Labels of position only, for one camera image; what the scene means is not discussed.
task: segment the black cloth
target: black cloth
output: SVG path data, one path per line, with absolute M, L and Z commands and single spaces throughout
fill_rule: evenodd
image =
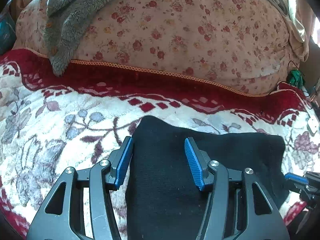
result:
M 143 117 L 132 135 L 133 156 L 126 191 L 129 240 L 194 240 L 208 193 L 194 184 L 184 140 L 192 136 L 200 150 L 225 167 L 254 170 L 277 207 L 289 192 L 280 170 L 282 137 L 262 133 L 214 135 L 173 127 L 155 117 Z

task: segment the metal screw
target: metal screw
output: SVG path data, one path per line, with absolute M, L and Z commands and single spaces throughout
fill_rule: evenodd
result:
M 102 160 L 100 161 L 99 163 L 101 166 L 107 166 L 109 164 L 109 161 L 108 160 Z
M 251 169 L 251 168 L 245 168 L 245 173 L 246 174 L 252 174 L 253 173 L 253 169 Z
M 217 167 L 217 166 L 219 166 L 219 162 L 218 162 L 218 161 L 210 161 L 209 164 L 210 164 L 212 167 Z
M 64 172 L 65 172 L 66 174 L 70 174 L 70 173 L 73 173 L 74 170 L 75 170 L 75 169 L 74 169 L 73 167 L 68 167 L 68 168 L 66 168 L 66 169 L 64 170 Z

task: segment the gold piping trim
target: gold piping trim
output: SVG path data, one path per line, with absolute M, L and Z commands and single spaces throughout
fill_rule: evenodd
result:
M 40 52 L 37 52 L 33 49 L 29 49 L 29 48 L 24 48 L 24 49 L 31 51 L 32 53 L 36 54 L 39 57 L 48 58 L 47 55 L 42 54 Z M 273 93 L 278 92 L 278 90 L 277 90 L 277 91 L 273 91 L 271 93 L 265 93 L 265 94 L 260 94 L 260 95 L 246 94 L 246 93 L 234 90 L 233 88 L 218 84 L 213 81 L 209 81 L 209 80 L 205 80 L 205 79 L 201 79 L 201 78 L 196 78 L 196 77 L 191 77 L 191 76 L 185 76 L 185 75 L 178 74 L 178 73 L 164 72 L 164 71 L 160 71 L 160 70 L 147 69 L 147 68 L 131 67 L 131 66 L 120 65 L 117 63 L 100 62 L 100 61 L 86 61 L 86 60 L 81 60 L 81 59 L 72 59 L 70 62 L 75 63 L 75 64 L 82 64 L 82 65 L 91 65 L 91 66 L 98 65 L 98 66 L 116 67 L 116 68 L 134 70 L 134 71 L 138 71 L 138 72 L 147 72 L 147 73 L 152 73 L 152 74 L 179 77 L 179 78 L 184 78 L 184 79 L 188 79 L 188 80 L 193 80 L 193 81 L 197 81 L 197 82 L 201 82 L 201 83 L 214 85 L 214 86 L 229 90 L 233 93 L 236 93 L 236 94 L 239 94 L 242 96 L 246 96 L 246 97 L 264 97 L 264 96 L 271 95 Z

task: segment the blue gripper part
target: blue gripper part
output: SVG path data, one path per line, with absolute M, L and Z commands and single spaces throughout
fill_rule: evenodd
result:
M 304 184 L 304 185 L 308 185 L 309 184 L 309 181 L 307 178 L 305 177 L 301 177 L 299 175 L 296 175 L 296 174 L 293 174 L 293 173 L 287 173 L 285 176 L 284 176 L 285 179 L 291 179 L 297 183 L 300 183 L 300 184 Z
M 117 189 L 119 189 L 120 186 L 124 183 L 124 178 L 127 173 L 127 169 L 128 169 L 129 162 L 131 159 L 131 154 L 130 154 L 131 152 L 129 151 L 129 147 L 132 143 L 133 143 L 133 139 L 130 138 L 127 143 L 127 146 L 122 154 L 121 160 L 120 160 L 118 167 L 117 167 L 117 170 L 116 170 L 115 187 Z
M 199 187 L 199 189 L 202 191 L 204 190 L 202 168 L 188 138 L 186 138 L 186 140 L 184 141 L 184 151 L 188 160 L 193 180 L 195 181 L 196 186 Z

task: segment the floral blanket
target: floral blanket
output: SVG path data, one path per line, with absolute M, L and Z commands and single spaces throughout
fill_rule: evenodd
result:
M 320 171 L 320 135 L 312 135 L 306 122 L 313 114 L 285 83 L 267 96 L 250 96 L 190 76 L 75 60 L 57 78 L 47 58 L 12 50 L 0 58 L 0 210 L 25 237 L 63 170 L 89 168 L 108 157 L 145 115 L 214 134 L 280 135 L 286 145 L 283 173 Z M 111 194 L 122 239 L 127 182 L 128 174 Z M 86 191 L 86 235 L 92 236 L 88 201 Z M 284 202 L 285 219 L 297 201 L 291 193 Z

